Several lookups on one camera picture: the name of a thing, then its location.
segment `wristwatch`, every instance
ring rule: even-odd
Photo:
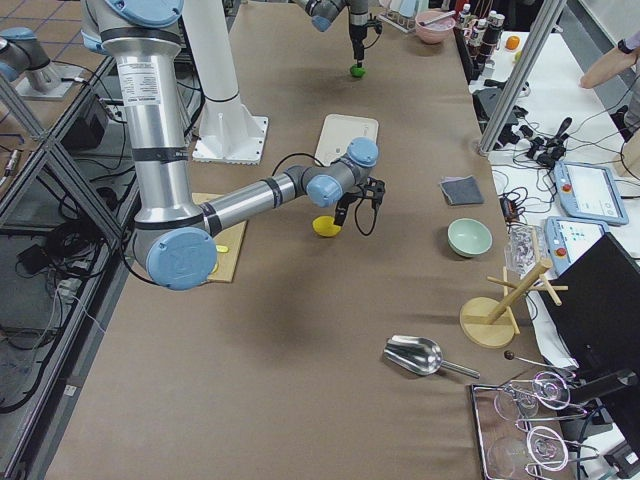
[[[627,55],[633,52],[633,49],[627,47],[627,44],[624,43],[624,38],[618,42],[618,50],[620,50],[622,53],[626,53]]]

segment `green object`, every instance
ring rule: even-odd
[[[451,249],[467,258],[485,253],[493,242],[489,229],[472,218],[459,218],[451,222],[447,236]]]
[[[358,65],[355,65],[355,64],[351,65],[349,72],[351,72],[351,76],[355,78],[362,78],[364,77],[364,74],[367,73],[364,67],[359,67]]]

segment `green ball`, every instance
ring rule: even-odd
[[[354,78],[362,78],[364,77],[364,74],[367,73],[364,67],[359,67],[357,65],[351,65],[349,72],[351,72],[351,76]]]

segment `round wooden base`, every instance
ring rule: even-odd
[[[491,298],[476,297],[462,306],[460,326],[469,340],[487,348],[502,348],[511,343],[515,330],[509,315],[505,312],[493,323],[487,318],[498,303]]]

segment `pink bowl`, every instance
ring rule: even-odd
[[[447,35],[449,35],[449,32],[453,30],[453,27],[456,24],[453,17],[444,18],[439,22],[432,23],[426,27],[420,25],[420,22],[426,22],[442,15],[443,13],[444,12],[440,10],[426,10],[416,15],[416,35],[418,35],[420,40],[424,43],[428,43],[430,45],[440,43],[447,37]]]

